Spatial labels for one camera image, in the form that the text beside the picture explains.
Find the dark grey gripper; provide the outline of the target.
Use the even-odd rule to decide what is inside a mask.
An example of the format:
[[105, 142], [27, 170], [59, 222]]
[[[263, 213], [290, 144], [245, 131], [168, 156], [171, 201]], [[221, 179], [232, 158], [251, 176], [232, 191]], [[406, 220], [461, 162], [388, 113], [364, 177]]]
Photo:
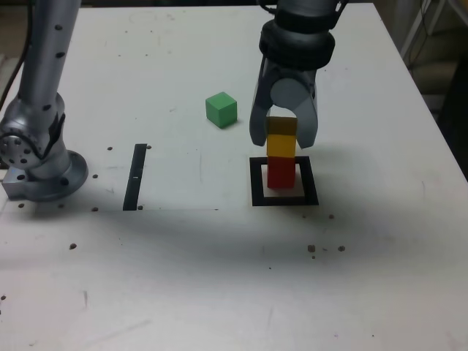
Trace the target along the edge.
[[295, 114], [298, 145], [302, 149], [312, 147], [318, 132], [316, 71], [302, 72], [277, 64], [272, 68], [278, 75], [275, 81], [275, 72], [271, 71], [268, 60], [263, 58], [249, 118], [249, 134], [253, 144], [265, 145], [267, 112], [274, 104]]

